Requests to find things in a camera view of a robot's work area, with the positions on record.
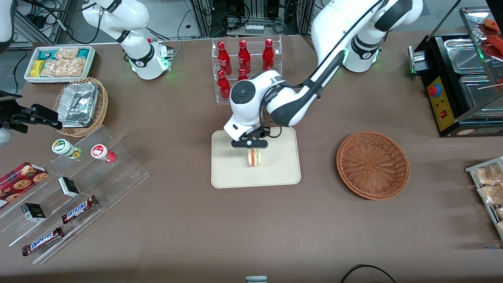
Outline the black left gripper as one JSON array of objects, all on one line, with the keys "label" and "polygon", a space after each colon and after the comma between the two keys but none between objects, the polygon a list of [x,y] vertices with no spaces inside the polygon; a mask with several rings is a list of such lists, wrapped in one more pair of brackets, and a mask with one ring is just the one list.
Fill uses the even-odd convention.
[{"label": "black left gripper", "polygon": [[243,135],[237,141],[232,140],[231,146],[233,148],[247,148],[248,156],[252,155],[252,149],[257,149],[257,154],[262,155],[263,149],[269,146],[267,140],[265,140],[264,133],[250,133],[247,135]]}]

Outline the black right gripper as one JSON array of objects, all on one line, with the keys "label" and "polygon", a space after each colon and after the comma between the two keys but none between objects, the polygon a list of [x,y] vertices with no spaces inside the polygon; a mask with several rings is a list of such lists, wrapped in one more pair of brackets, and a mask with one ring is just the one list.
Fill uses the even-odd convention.
[{"label": "black right gripper", "polygon": [[[0,123],[4,129],[26,134],[28,126],[25,123],[28,122],[29,116],[25,113],[27,108],[18,104],[19,98],[22,98],[22,95],[5,91],[0,92]],[[33,104],[31,106],[31,116],[34,124],[46,125],[56,130],[62,129],[62,123],[57,120],[58,113],[52,109],[40,104]]]}]

